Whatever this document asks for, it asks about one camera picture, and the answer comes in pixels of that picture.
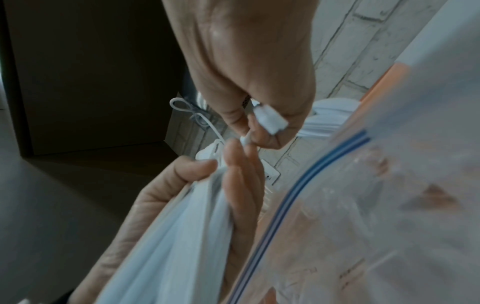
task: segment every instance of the wall outlet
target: wall outlet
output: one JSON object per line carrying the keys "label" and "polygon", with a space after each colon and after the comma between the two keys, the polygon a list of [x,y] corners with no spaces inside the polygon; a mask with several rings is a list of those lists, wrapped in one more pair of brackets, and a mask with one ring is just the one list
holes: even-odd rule
{"label": "wall outlet", "polygon": [[275,181],[280,177],[280,172],[275,170],[275,168],[273,168],[269,163],[267,163],[263,159],[261,159],[260,161],[263,165],[263,169],[265,170],[265,183],[272,186],[275,183]]}

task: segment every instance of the gray floor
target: gray floor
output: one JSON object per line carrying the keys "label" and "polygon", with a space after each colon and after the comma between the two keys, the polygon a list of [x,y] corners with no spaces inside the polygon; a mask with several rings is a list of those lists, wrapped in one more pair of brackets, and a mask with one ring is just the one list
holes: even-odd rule
{"label": "gray floor", "polygon": [[150,177],[23,160],[7,114],[0,110],[0,303],[46,304],[79,283]]}

